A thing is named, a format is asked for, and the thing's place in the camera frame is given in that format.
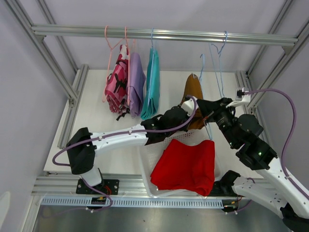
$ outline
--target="hanging rod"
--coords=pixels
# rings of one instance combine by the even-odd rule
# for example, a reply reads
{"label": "hanging rod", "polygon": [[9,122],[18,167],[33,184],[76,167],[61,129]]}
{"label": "hanging rod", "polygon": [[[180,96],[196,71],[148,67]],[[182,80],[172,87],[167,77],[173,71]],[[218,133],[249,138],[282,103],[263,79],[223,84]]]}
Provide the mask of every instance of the hanging rod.
{"label": "hanging rod", "polygon": [[[94,26],[64,26],[51,24],[35,24],[32,30],[36,35],[55,36],[83,36],[83,37],[104,37],[105,27]],[[124,28],[108,27],[106,34],[109,38],[124,38]],[[127,38],[150,39],[151,29],[127,29]],[[222,43],[225,40],[224,32],[200,32],[181,30],[159,30],[154,29],[155,40],[171,41],[193,41]],[[274,34],[237,34],[228,33],[227,43],[231,44],[259,44],[293,47],[297,38]]]}

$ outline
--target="brown cloth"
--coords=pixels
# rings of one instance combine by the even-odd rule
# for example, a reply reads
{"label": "brown cloth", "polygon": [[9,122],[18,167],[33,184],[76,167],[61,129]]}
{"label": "brown cloth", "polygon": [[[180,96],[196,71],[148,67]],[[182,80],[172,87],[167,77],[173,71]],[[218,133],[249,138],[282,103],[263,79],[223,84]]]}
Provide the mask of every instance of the brown cloth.
{"label": "brown cloth", "polygon": [[[203,99],[203,92],[202,92],[201,84],[198,80],[198,76],[196,76],[193,73],[188,77],[187,82],[185,83],[183,99],[180,105],[185,101],[185,97],[187,95],[192,95],[196,97],[197,99]],[[188,130],[202,129],[203,127],[204,127],[203,116],[202,116],[201,110],[197,109],[193,119],[191,120]]]}

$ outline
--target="folded cloth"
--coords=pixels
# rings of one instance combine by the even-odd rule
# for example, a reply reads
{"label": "folded cloth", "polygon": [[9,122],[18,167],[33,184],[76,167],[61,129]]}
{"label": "folded cloth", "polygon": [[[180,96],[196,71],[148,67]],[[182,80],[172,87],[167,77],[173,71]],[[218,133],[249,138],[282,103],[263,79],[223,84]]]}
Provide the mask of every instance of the folded cloth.
{"label": "folded cloth", "polygon": [[146,77],[141,65],[140,56],[138,53],[132,53],[130,55],[130,92],[128,92],[132,117],[138,116],[141,113],[144,103],[143,88],[145,80]]}
{"label": "folded cloth", "polygon": [[159,190],[187,189],[208,196],[214,183],[214,142],[187,146],[173,139],[151,173]]}
{"label": "folded cloth", "polygon": [[[185,97],[187,95],[194,96],[197,99],[203,99],[203,92],[202,92],[201,84],[198,80],[198,76],[196,76],[195,74],[191,74],[185,83],[183,99],[180,105],[185,101]],[[197,109],[193,119],[190,122],[188,130],[201,129],[203,127],[204,127],[203,116],[202,116],[201,110]]]}
{"label": "folded cloth", "polygon": [[151,48],[147,67],[146,97],[140,117],[145,120],[155,115],[160,99],[160,65],[158,51]]}
{"label": "folded cloth", "polygon": [[120,45],[120,54],[116,61],[113,73],[107,80],[105,88],[106,100],[113,113],[123,114],[127,112],[127,75],[129,50],[125,45]]}

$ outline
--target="white wall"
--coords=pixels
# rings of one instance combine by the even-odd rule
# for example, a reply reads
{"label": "white wall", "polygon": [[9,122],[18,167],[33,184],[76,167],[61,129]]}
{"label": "white wall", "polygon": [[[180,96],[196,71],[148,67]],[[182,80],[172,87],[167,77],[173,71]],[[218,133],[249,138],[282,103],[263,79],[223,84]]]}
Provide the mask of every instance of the white wall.
{"label": "white wall", "polygon": [[[10,210],[1,231],[17,232],[66,98],[3,1],[0,41],[0,195],[11,192]],[[63,67],[66,74],[74,76],[70,67]]]}
{"label": "white wall", "polygon": [[[309,1],[295,1],[279,30],[279,34],[298,34],[299,29],[309,20]],[[283,54],[282,49],[269,47],[250,79],[253,88],[259,85],[271,72],[278,59]],[[295,58],[273,88],[286,92],[294,101],[297,110],[297,123],[294,135],[286,153],[286,164],[290,171],[309,188],[308,178],[308,114],[309,105],[306,93],[309,87],[309,44]],[[274,149],[281,155],[284,142],[292,125],[292,109],[288,101],[279,94],[268,93],[259,105],[267,126]]]}
{"label": "white wall", "polygon": [[[309,44],[293,61],[283,76],[273,86],[287,93],[297,110],[296,128],[286,151],[287,168],[309,189],[308,115],[307,92],[309,87]],[[265,117],[274,149],[280,155],[292,125],[292,109],[281,95],[267,93],[259,109]]]}
{"label": "white wall", "polygon": [[[40,10],[35,0],[21,1],[34,23],[44,23],[37,16]],[[284,0],[46,0],[46,3],[55,21],[64,25],[267,33]],[[91,69],[107,69],[109,48],[104,38],[65,37],[65,40],[77,64],[87,63]],[[137,41],[144,68],[149,60],[150,45],[149,40]],[[247,69],[258,48],[257,45],[227,44],[222,53],[222,69]],[[213,71],[207,43],[158,41],[158,50],[161,70],[200,70],[202,61],[199,57],[204,53],[206,69]],[[117,53],[115,49],[112,64]],[[215,62],[218,70],[217,56]]]}

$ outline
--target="metal floor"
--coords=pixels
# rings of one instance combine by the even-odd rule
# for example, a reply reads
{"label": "metal floor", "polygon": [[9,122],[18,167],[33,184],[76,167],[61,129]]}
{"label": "metal floor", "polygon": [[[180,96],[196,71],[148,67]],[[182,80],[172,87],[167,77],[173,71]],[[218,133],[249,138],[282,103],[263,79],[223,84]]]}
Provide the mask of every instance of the metal floor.
{"label": "metal floor", "polygon": [[[67,206],[41,206],[45,216]],[[238,215],[217,209],[121,208],[91,214],[76,210],[44,219],[38,215],[33,232],[288,232],[271,211],[252,203]]]}

